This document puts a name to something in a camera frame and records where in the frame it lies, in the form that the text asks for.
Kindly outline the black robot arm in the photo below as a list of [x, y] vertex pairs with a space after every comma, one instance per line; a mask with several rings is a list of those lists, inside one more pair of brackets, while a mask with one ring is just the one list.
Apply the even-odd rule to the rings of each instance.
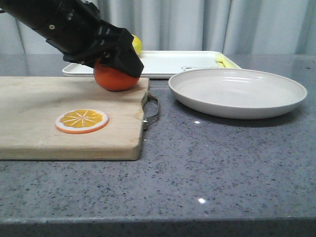
[[80, 0], [2, 0], [6, 13], [37, 32], [63, 54], [64, 61], [93, 68], [95, 62], [138, 78], [144, 65], [133, 35], [100, 17], [91, 2]]

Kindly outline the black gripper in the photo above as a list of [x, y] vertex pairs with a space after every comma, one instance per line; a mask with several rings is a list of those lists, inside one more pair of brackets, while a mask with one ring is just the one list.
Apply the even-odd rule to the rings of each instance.
[[78, 10], [57, 11], [49, 20], [47, 42], [64, 54], [69, 62], [114, 68], [139, 78], [144, 65], [132, 47], [133, 37], [99, 17]]

